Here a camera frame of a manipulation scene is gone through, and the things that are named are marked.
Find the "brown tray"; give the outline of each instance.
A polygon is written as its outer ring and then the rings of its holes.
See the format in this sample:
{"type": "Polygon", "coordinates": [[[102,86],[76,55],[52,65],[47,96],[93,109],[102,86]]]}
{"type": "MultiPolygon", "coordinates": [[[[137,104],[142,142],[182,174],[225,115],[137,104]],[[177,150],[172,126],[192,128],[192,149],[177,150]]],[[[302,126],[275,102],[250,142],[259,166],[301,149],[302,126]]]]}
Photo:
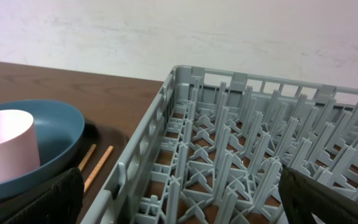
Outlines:
{"type": "MultiPolygon", "coordinates": [[[[106,163],[103,165],[103,168],[99,171],[98,175],[94,179],[87,193],[83,198],[83,206],[80,214],[77,218],[77,223],[80,223],[85,216],[86,211],[88,211],[91,206],[93,200],[97,196],[100,191],[104,181],[107,179],[110,174],[112,168],[117,162],[121,152],[124,150],[126,144],[128,142],[128,137],[122,132],[118,131],[115,128],[104,127],[97,124],[93,124],[90,121],[86,122],[86,126],[84,129],[83,136],[81,138],[80,147],[78,149],[77,154],[69,163],[66,169],[68,170],[71,167],[77,167],[81,162],[82,158],[88,152],[89,148],[92,144],[96,144],[96,149],[89,159],[87,165],[82,171],[82,176],[84,181],[88,178],[96,164],[99,162],[100,158],[106,151],[109,146],[113,146],[114,150],[111,155],[108,157],[106,163]]],[[[14,200],[16,197],[20,197],[20,195],[15,196],[13,198],[0,200],[0,210],[9,204],[10,201],[14,200]]]]}

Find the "chopstick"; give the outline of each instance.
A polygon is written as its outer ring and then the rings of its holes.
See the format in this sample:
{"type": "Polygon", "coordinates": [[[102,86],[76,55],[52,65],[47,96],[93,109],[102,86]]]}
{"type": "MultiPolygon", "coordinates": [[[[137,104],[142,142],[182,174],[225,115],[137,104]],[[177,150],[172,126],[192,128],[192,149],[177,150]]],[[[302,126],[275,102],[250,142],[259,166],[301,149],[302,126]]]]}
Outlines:
{"type": "Polygon", "coordinates": [[[84,194],[86,193],[86,191],[88,191],[88,189],[89,189],[90,185],[92,184],[94,178],[97,176],[97,174],[101,170],[102,166],[107,161],[107,158],[110,156],[110,154],[111,154],[113,149],[114,148],[112,146],[109,146],[107,148],[106,152],[103,154],[102,158],[100,158],[100,160],[99,160],[98,164],[96,165],[96,167],[94,167],[94,169],[92,170],[91,175],[89,175],[89,177],[85,181],[84,194]]]}
{"type": "Polygon", "coordinates": [[[90,149],[86,153],[85,157],[82,159],[81,163],[78,165],[78,168],[80,169],[81,172],[84,169],[84,167],[86,166],[86,163],[91,158],[91,156],[92,156],[92,154],[93,154],[95,149],[96,149],[96,145],[92,144],[92,146],[90,147],[90,149]]]}

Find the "blue plate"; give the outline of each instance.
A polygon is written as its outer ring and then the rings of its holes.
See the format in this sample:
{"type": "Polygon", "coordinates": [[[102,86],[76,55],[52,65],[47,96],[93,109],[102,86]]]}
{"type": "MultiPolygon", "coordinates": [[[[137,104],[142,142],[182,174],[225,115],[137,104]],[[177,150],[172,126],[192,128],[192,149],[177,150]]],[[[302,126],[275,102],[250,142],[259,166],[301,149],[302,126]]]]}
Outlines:
{"type": "Polygon", "coordinates": [[[0,183],[0,199],[25,192],[57,175],[78,149],[85,121],[74,106],[55,100],[1,103],[0,110],[27,111],[34,117],[41,166],[26,175],[0,183]]]}

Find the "cup rim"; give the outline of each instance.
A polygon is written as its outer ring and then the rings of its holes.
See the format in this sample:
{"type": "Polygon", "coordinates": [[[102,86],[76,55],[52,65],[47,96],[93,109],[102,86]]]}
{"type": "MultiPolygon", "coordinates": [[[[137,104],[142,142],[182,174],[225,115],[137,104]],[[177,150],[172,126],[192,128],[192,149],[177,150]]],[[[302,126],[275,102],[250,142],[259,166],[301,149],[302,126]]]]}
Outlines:
{"type": "Polygon", "coordinates": [[[5,141],[1,141],[0,144],[4,144],[6,142],[12,141],[13,139],[23,135],[25,132],[27,132],[31,128],[31,126],[34,125],[34,117],[29,112],[23,111],[23,110],[0,110],[0,113],[7,113],[7,111],[16,111],[16,112],[23,113],[23,114],[27,115],[30,119],[29,119],[28,124],[27,123],[25,124],[25,128],[23,129],[23,131],[18,132],[13,137],[11,137],[5,141]]]}

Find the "gray plastic crate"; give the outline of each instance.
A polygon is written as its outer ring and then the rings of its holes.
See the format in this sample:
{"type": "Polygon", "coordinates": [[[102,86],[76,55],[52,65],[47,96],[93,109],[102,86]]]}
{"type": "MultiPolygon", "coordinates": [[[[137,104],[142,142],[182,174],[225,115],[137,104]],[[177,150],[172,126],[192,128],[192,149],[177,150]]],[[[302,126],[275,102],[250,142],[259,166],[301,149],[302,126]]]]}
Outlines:
{"type": "Polygon", "coordinates": [[[286,223],[282,164],[358,202],[358,103],[340,93],[358,90],[174,67],[82,223],[286,223]]]}

